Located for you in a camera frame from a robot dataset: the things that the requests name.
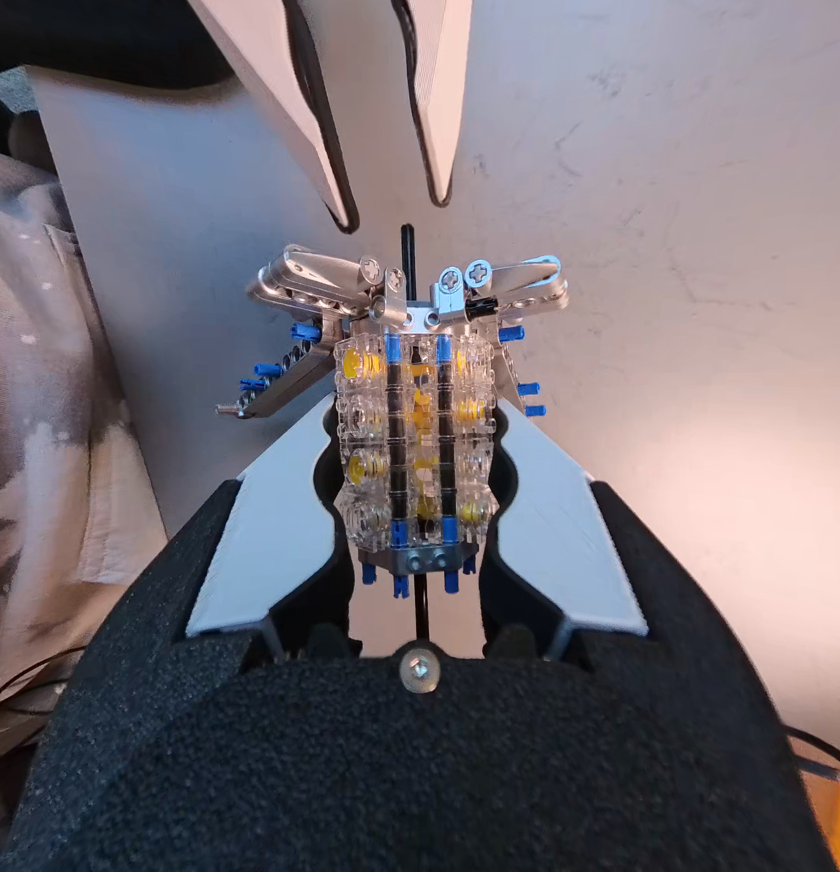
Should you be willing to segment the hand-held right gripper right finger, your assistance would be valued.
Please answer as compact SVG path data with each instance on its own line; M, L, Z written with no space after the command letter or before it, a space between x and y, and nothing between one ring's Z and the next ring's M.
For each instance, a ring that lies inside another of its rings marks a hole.
M483 655L561 661L579 633L646 639L592 477L510 401L495 412L499 506L479 570Z

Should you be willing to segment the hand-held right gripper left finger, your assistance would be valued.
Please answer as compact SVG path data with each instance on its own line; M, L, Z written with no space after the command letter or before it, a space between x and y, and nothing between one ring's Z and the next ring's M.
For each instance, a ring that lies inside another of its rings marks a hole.
M303 649L317 625L349 636L355 573L335 506L337 425L326 396L239 475L187 638L254 630L278 659Z

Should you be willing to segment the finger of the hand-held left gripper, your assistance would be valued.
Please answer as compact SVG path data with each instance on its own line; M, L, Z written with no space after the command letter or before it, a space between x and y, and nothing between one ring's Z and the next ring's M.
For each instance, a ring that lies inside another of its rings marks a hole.
M300 3L191 1L190 6L341 232L356 232L360 216L316 44Z
M410 108L430 199L450 201L469 49L471 1L394 1Z

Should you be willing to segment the grey transparent engine model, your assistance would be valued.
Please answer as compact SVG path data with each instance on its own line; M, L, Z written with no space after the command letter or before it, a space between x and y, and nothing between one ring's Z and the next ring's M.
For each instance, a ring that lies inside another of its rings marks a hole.
M523 314L567 305L556 256L493 266L449 266L419 298L412 226L403 263L385 268L298 245L263 267L248 289L294 319L293 348L254 365L220 416L262 419L324 376L336 382L335 424L343 486L340 513L358 548L362 582L390 572L395 598L415 602L418 638L429 638L427 575L456 594L498 506L488 484L495 409L502 398L529 417L537 383L519 381L508 343Z

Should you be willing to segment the grey desk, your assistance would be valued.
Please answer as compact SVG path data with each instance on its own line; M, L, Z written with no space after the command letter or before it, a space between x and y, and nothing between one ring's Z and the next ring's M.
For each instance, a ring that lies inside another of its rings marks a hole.
M329 389L218 417L291 320L288 243L399 263L558 256L510 348L537 424L700 583L786 723L840 747L840 2L476 2L450 203L430 202L390 2L302 2L360 229L240 82L30 69L164 527Z

